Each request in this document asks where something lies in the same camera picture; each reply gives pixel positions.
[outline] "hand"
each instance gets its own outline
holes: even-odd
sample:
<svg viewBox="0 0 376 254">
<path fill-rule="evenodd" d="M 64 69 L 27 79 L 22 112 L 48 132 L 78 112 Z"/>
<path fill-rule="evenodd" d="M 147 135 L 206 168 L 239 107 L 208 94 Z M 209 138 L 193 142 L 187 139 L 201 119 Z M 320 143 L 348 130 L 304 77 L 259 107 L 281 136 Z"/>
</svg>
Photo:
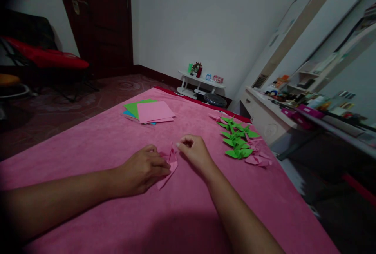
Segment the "hand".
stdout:
<svg viewBox="0 0 376 254">
<path fill-rule="evenodd" d="M 133 196 L 170 173 L 168 164 L 154 145 L 148 145 L 133 154 L 123 165 L 109 170 L 111 197 Z"/>
<path fill-rule="evenodd" d="M 187 134 L 176 146 L 204 176 L 216 166 L 201 136 Z"/>
</svg>

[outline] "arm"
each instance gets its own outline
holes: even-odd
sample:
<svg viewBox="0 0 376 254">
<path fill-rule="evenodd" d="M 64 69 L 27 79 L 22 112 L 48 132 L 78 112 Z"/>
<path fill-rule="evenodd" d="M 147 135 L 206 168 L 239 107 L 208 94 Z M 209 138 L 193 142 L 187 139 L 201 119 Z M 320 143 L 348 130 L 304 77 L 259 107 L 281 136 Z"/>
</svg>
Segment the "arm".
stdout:
<svg viewBox="0 0 376 254">
<path fill-rule="evenodd" d="M 27 241 L 106 200 L 146 192 L 170 173 L 169 167 L 148 145 L 114 169 L 5 191 L 5 208 Z"/>
<path fill-rule="evenodd" d="M 200 136 L 186 135 L 177 147 L 204 178 L 235 253 L 284 253 L 216 166 Z"/>
</svg>

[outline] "pink blanket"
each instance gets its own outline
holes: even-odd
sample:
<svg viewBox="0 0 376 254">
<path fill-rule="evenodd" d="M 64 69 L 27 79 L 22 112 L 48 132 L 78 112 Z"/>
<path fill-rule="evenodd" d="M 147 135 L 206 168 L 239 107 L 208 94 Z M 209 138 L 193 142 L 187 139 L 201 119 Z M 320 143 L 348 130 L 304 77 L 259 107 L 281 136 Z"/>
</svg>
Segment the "pink blanket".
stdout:
<svg viewBox="0 0 376 254">
<path fill-rule="evenodd" d="M 121 116 L 123 103 L 0 163 L 5 188 L 122 164 L 147 144 L 201 135 L 221 171 L 286 253 L 338 253 L 277 160 L 267 169 L 225 156 L 224 129 L 212 109 L 150 89 L 127 103 L 164 100 L 173 122 L 140 125 Z M 265 142 L 263 151 L 271 153 Z M 209 192 L 192 167 L 179 166 L 166 185 L 146 194 L 105 202 L 27 246 L 38 253 L 227 253 L 230 243 Z"/>
</svg>

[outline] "finger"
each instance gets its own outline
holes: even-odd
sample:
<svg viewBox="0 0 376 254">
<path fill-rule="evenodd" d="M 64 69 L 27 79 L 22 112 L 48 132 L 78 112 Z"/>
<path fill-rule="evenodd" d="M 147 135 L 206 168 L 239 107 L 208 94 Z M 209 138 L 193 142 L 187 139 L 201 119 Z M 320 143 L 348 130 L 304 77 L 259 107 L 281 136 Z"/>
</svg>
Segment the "finger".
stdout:
<svg viewBox="0 0 376 254">
<path fill-rule="evenodd" d="M 163 159 L 162 157 L 152 157 L 150 159 L 150 162 L 151 162 L 152 166 L 154 166 L 154 167 L 164 167 L 164 168 L 167 168 L 167 169 L 169 169 L 171 167 L 171 165 L 169 163 L 167 163 L 166 160 Z"/>
<path fill-rule="evenodd" d="M 157 152 L 157 147 L 154 144 L 149 144 L 145 146 L 144 148 L 142 148 L 141 150 L 146 151 L 146 152 L 149 152 L 149 151 Z"/>
<path fill-rule="evenodd" d="M 164 167 L 152 167 L 152 171 L 150 173 L 150 175 L 152 177 L 156 177 L 156 176 L 167 176 L 169 175 L 171 172 L 169 169 L 167 168 L 164 168 Z"/>
<path fill-rule="evenodd" d="M 186 143 L 186 142 L 194 142 L 195 141 L 195 136 L 192 134 L 186 134 L 180 139 L 181 143 Z"/>
<path fill-rule="evenodd" d="M 161 155 L 158 153 L 158 152 L 148 152 L 149 156 L 152 156 L 152 157 L 160 157 Z"/>
<path fill-rule="evenodd" d="M 184 143 L 177 142 L 176 147 L 179 149 L 179 151 L 183 152 L 183 154 L 187 155 L 189 152 L 189 147 L 185 145 Z"/>
</svg>

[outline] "origami crane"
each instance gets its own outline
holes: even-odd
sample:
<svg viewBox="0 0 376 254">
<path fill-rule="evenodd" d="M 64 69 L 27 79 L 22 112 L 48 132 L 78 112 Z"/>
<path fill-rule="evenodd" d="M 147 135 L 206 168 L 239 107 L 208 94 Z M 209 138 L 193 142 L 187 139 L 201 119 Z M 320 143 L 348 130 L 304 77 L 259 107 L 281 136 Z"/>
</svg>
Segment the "origami crane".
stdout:
<svg viewBox="0 0 376 254">
<path fill-rule="evenodd" d="M 208 114 L 208 116 L 210 118 L 212 118 L 213 120 L 215 120 L 217 123 L 220 122 L 220 123 L 223 123 L 223 124 L 227 124 L 227 122 L 222 120 L 222 118 L 220 116 L 217 116 L 217 115 L 214 115 L 214 114 Z"/>
<path fill-rule="evenodd" d="M 251 131 L 251 130 L 249 129 L 249 127 L 250 127 L 251 125 L 248 125 L 248 126 L 246 126 L 246 127 L 243 127 L 241 124 L 236 124 L 235 126 L 236 126 L 236 128 L 237 128 L 238 130 L 240 130 L 242 133 L 244 133 L 244 136 L 243 136 L 243 137 L 245 137 L 246 135 L 247 135 L 248 137 L 250 137 L 250 138 L 260 137 L 259 134 L 255 133 L 254 131 Z"/>
<path fill-rule="evenodd" d="M 219 123 L 219 122 L 217 122 L 217 124 L 226 128 L 226 130 L 231 131 L 232 134 L 235 133 L 234 128 L 236 128 L 237 123 L 234 122 L 234 117 L 232 117 L 231 119 L 226 118 L 226 117 L 221 117 L 221 119 L 226 121 L 227 124 L 223 124 L 223 123 Z"/>
<path fill-rule="evenodd" d="M 272 161 L 270 161 L 270 157 L 260 149 L 259 139 L 250 140 L 248 138 L 247 140 L 248 144 L 250 144 L 253 148 L 253 153 L 247 159 L 245 159 L 245 162 L 251 165 L 257 165 L 259 167 L 266 167 L 271 165 Z"/>
<path fill-rule="evenodd" d="M 246 143 L 236 143 L 234 145 L 234 149 L 227 150 L 226 154 L 228 156 L 231 156 L 232 158 L 240 160 L 243 158 L 247 158 L 249 155 L 251 155 L 252 152 L 253 149 L 250 149 L 249 145 L 247 145 Z"/>
<path fill-rule="evenodd" d="M 238 132 L 235 132 L 233 134 L 229 134 L 227 132 L 221 132 L 221 134 L 227 137 L 227 138 L 224 138 L 223 141 L 232 147 L 234 147 L 237 143 L 246 144 L 246 142 L 241 139 L 241 135 Z"/>
<path fill-rule="evenodd" d="M 176 158 L 177 151 L 174 151 L 172 142 L 170 145 L 164 146 L 161 149 L 159 149 L 159 154 L 161 157 L 163 157 L 166 160 L 167 163 L 171 165 L 170 174 L 167 175 L 165 178 L 161 179 L 159 182 L 157 182 L 157 188 L 158 190 L 161 190 L 161 188 L 165 186 L 166 182 L 170 179 L 172 174 L 175 172 L 178 163 L 177 163 L 177 158 Z"/>
</svg>

